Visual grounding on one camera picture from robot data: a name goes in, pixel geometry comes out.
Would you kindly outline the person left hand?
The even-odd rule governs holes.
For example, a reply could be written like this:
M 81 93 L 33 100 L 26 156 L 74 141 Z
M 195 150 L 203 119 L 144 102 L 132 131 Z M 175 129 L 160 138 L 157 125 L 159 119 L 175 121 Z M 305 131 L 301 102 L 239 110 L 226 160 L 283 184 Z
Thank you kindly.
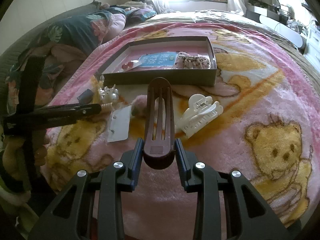
M 27 158 L 29 157 L 35 167 L 43 166 L 46 163 L 46 145 L 49 143 L 50 138 L 46 130 L 34 131 L 31 145 L 27 145 L 22 138 L 5 137 L 5 148 L 2 155 L 4 169 L 12 178 L 21 180 L 18 154 L 23 153 L 25 162 L 27 162 Z

